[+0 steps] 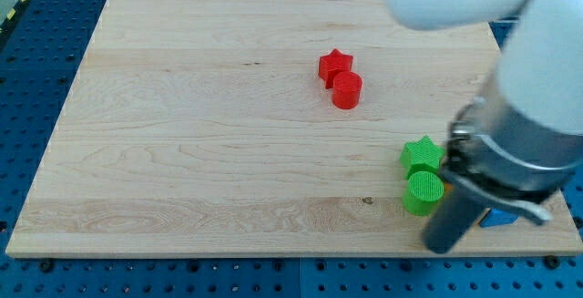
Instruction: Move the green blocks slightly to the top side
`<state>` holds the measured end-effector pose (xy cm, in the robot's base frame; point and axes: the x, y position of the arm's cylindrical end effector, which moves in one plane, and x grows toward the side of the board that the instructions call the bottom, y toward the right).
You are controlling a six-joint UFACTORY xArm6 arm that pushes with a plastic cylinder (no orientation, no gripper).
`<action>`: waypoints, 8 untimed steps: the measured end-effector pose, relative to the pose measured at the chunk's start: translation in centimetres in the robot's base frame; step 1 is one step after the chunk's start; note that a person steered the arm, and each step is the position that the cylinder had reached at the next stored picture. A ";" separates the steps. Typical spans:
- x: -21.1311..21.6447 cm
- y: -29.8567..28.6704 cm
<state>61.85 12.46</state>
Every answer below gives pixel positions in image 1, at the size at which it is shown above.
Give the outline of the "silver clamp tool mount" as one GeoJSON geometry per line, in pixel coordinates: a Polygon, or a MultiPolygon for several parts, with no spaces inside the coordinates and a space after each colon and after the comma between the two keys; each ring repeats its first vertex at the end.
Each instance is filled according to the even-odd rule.
{"type": "Polygon", "coordinates": [[[582,137],[529,118],[490,77],[451,123],[447,154],[441,173],[455,190],[440,220],[470,225],[495,208],[542,225],[552,219],[543,202],[582,162],[582,137]]]}

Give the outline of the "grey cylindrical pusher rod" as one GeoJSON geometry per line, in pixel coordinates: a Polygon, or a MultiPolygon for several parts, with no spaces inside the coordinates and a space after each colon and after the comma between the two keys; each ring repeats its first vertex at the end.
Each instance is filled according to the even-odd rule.
{"type": "Polygon", "coordinates": [[[424,226],[424,246],[438,254],[450,252],[484,210],[485,207],[474,200],[466,188],[455,185],[424,226]]]}

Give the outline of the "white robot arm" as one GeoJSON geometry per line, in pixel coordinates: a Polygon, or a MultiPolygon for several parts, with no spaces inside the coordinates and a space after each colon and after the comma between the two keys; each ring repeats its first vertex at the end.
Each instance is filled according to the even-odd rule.
{"type": "Polygon", "coordinates": [[[485,84],[449,126],[441,176],[453,190],[423,231],[449,252],[488,208],[537,225],[582,162],[582,0],[386,0],[414,30],[516,16],[485,84]]]}

